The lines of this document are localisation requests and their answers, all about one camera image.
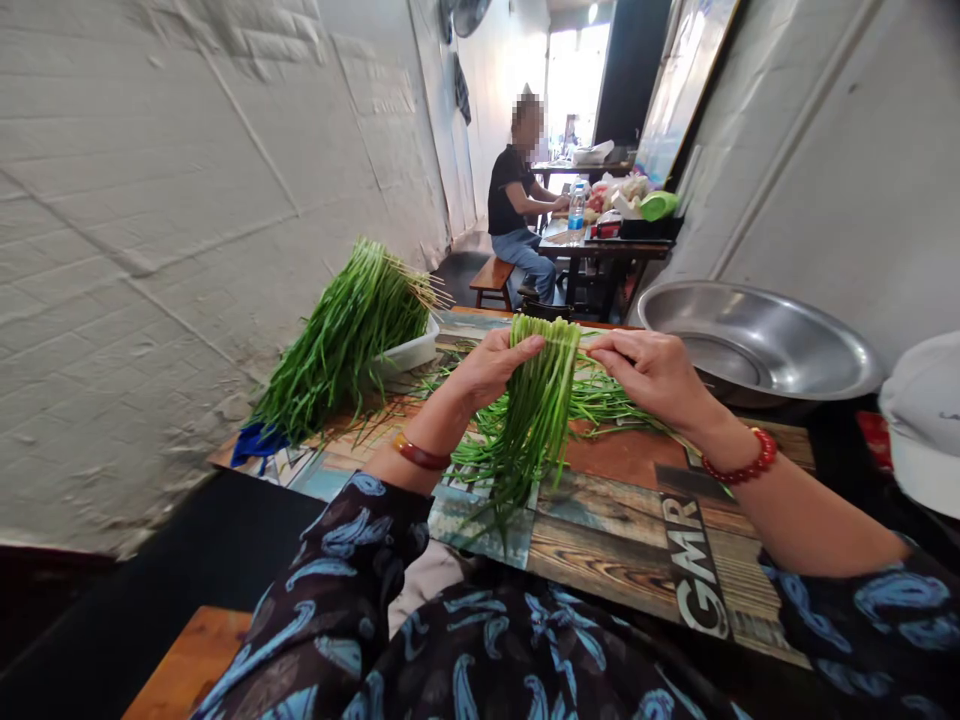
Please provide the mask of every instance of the ceiling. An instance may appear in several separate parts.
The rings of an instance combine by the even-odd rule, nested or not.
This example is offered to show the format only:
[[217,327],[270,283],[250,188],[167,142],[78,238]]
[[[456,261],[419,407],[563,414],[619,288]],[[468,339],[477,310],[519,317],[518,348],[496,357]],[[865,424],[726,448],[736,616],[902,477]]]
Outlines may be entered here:
[[[613,0],[597,0],[598,5],[605,5]],[[563,12],[564,10],[577,10],[579,8],[589,7],[593,0],[547,0],[547,9],[551,13]]]

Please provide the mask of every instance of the white wall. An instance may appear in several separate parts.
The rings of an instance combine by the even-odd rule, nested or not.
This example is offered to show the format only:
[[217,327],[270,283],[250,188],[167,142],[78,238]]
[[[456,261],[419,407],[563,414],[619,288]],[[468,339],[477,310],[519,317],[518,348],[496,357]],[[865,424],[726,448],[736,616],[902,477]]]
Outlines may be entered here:
[[888,368],[960,328],[960,8],[897,9],[722,275],[835,315]]
[[233,58],[201,5],[0,13],[0,542],[135,546],[359,233],[449,238],[403,3],[258,0]]
[[[468,38],[441,41],[439,0],[408,0],[416,29],[427,104],[454,237],[482,223],[487,215],[490,172],[510,142],[513,105],[525,84],[544,95],[547,31],[546,0],[494,0]],[[454,101],[452,52],[470,93],[471,124]]]
[[658,282],[706,277],[751,209],[844,34],[872,0],[751,0],[697,133],[702,155]]

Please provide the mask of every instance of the jeans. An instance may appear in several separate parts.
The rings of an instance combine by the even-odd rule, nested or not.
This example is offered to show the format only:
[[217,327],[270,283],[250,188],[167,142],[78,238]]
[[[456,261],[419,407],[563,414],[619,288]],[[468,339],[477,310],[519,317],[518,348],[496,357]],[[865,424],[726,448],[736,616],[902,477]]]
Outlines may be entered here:
[[504,262],[513,263],[522,268],[535,281],[540,302],[547,305],[559,305],[557,297],[557,268],[553,260],[537,254],[540,236],[527,228],[514,230],[506,235],[493,236],[493,252]]

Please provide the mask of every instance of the black t-shirt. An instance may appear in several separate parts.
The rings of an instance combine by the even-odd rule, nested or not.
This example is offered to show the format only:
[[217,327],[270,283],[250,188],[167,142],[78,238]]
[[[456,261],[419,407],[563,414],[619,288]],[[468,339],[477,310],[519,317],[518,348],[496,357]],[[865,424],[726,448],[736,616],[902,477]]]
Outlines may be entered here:
[[507,185],[519,182],[523,191],[529,195],[533,187],[533,173],[530,164],[525,162],[513,145],[500,153],[493,164],[493,173],[490,175],[490,192],[487,195],[487,214],[490,219],[491,235],[506,235],[514,230],[527,226],[523,216],[513,209],[510,198],[507,197]]

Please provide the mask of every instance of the metal bowl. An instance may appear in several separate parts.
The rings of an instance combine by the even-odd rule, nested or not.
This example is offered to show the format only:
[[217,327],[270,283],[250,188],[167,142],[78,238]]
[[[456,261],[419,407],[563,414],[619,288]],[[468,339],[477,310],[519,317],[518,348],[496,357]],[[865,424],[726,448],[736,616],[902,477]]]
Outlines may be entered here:
[[682,338],[718,398],[741,407],[864,395],[876,353],[836,318],[776,293],[710,281],[666,283],[639,301],[643,326]]

